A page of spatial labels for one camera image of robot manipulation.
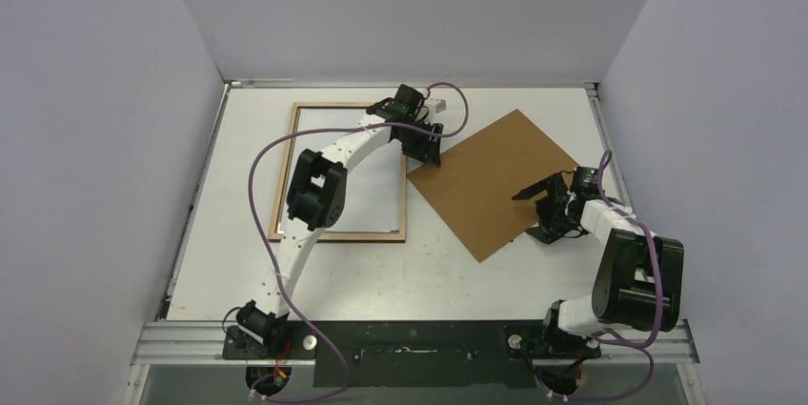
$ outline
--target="white wall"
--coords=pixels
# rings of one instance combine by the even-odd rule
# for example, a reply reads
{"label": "white wall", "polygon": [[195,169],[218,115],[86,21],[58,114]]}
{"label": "white wall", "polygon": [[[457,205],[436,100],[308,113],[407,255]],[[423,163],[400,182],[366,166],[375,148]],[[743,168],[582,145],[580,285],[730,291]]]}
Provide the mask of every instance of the white wall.
{"label": "white wall", "polygon": [[180,0],[0,0],[0,401],[119,400],[221,89]]}
{"label": "white wall", "polygon": [[227,79],[491,85],[601,79],[646,0],[184,1]]}
{"label": "white wall", "polygon": [[712,403],[805,403],[808,0],[648,0],[600,94]]}

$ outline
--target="white table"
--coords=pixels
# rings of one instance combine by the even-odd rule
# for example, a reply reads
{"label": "white table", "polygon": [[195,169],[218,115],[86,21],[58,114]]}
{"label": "white table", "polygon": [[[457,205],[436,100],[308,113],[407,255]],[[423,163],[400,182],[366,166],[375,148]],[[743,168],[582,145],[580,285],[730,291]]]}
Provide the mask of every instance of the white table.
{"label": "white table", "polygon": [[[604,147],[583,89],[467,89],[471,116],[443,150],[520,109],[581,165],[596,166]],[[271,266],[247,205],[247,173],[256,153],[289,125],[294,102],[367,101],[395,87],[234,89],[221,125],[173,289],[169,320],[221,320],[253,297]],[[456,93],[435,91],[448,109],[446,131],[460,123]],[[282,151],[272,151],[256,175],[255,195],[268,224]],[[536,180],[545,175],[536,175]],[[418,190],[407,193],[403,244],[314,247],[293,297],[314,320],[537,319],[559,298],[587,294],[602,247],[593,236],[544,246],[526,234],[483,263],[468,253]],[[616,194],[612,174],[606,191]]]}

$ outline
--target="brown board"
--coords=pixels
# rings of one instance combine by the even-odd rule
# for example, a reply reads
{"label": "brown board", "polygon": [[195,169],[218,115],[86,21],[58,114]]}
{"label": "brown board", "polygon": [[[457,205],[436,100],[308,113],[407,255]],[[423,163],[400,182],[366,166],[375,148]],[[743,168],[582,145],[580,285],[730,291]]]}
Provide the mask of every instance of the brown board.
{"label": "brown board", "polygon": [[478,262],[536,223],[535,200],[511,196],[575,160],[514,110],[408,174]]}

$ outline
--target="wooden frame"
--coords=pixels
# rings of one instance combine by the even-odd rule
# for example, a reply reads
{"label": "wooden frame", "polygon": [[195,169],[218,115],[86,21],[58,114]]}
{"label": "wooden frame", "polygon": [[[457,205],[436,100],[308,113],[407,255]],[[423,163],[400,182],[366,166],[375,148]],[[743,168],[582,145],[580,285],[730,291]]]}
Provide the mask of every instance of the wooden frame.
{"label": "wooden frame", "polygon": [[[367,102],[301,102],[292,105],[292,117],[289,121],[288,133],[297,131],[300,113],[304,109],[366,109],[372,103]],[[273,214],[268,228],[268,238],[272,241],[283,237],[281,220],[286,205],[286,190],[292,173],[292,153],[295,139],[288,140],[283,151],[278,184],[275,189]],[[398,204],[398,230],[394,232],[324,232],[319,241],[353,241],[353,242],[403,242],[407,237],[407,156],[401,154],[401,184],[399,189],[400,201]]]}

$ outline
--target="white board in frame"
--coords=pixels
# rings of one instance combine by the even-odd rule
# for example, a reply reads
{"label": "white board in frame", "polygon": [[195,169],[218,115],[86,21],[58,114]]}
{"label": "white board in frame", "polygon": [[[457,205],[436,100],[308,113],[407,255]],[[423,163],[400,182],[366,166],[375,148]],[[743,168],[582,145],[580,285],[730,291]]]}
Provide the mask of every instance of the white board in frame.
{"label": "white board in frame", "polygon": [[[310,129],[355,127],[370,106],[364,102],[303,102],[292,105],[289,133]],[[297,156],[305,149],[319,151],[341,136],[317,133],[286,142],[281,160],[270,240],[283,237],[288,216],[286,194]],[[377,149],[348,176],[345,209],[320,241],[403,242],[407,232],[407,157],[397,142]]]}

